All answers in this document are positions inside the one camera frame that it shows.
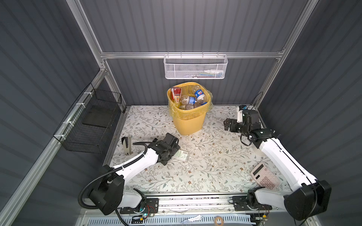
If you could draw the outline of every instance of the calculator screen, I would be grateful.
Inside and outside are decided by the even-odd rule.
[[[254,176],[255,176],[263,167],[264,167],[263,164],[262,164],[261,166],[259,166],[259,168],[256,169],[256,170],[253,172]]]

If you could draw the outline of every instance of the white mesh basket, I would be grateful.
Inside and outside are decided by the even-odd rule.
[[[180,57],[165,55],[165,78],[167,79],[223,79],[225,78],[227,57]]]

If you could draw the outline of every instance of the blue bottle label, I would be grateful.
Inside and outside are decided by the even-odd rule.
[[[194,105],[194,104],[195,104],[195,102],[196,102],[196,98],[194,98],[194,97],[190,97],[189,104],[190,104],[190,105]]]
[[[199,96],[203,95],[203,91],[201,89],[195,92],[195,96],[198,98]]]

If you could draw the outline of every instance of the floral pattern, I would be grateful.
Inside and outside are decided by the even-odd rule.
[[[167,106],[131,106],[121,137],[131,136],[132,142],[163,139],[166,133],[179,138],[189,159],[171,159],[166,166],[157,163],[140,172],[126,185],[149,192],[247,192],[257,183],[250,172],[260,162],[265,163],[280,180],[278,191],[290,191],[285,178],[268,157],[254,154],[255,146],[244,146],[240,134],[224,130],[226,118],[236,118],[235,106],[214,106],[206,114],[203,128],[189,136],[176,130]],[[118,165],[143,151],[132,146],[125,155],[121,140],[114,152],[111,166]]]

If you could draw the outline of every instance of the dark gray wall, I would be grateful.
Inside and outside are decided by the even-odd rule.
[[[279,51],[306,0],[81,0],[104,52]],[[127,105],[165,105],[162,60],[108,60]],[[229,59],[225,79],[193,80],[215,104],[251,103],[273,59]]]
[[[213,95],[214,104],[251,103],[268,76],[274,59],[230,59],[224,79],[165,78],[162,59],[109,59],[112,73],[127,105],[166,105],[167,90],[193,81]]]
[[[320,1],[259,111],[285,148],[332,186],[325,225],[362,214],[362,1]]]
[[[65,1],[0,1],[0,209],[98,70]],[[74,220],[79,211],[65,197],[99,163],[60,150],[14,225]]]

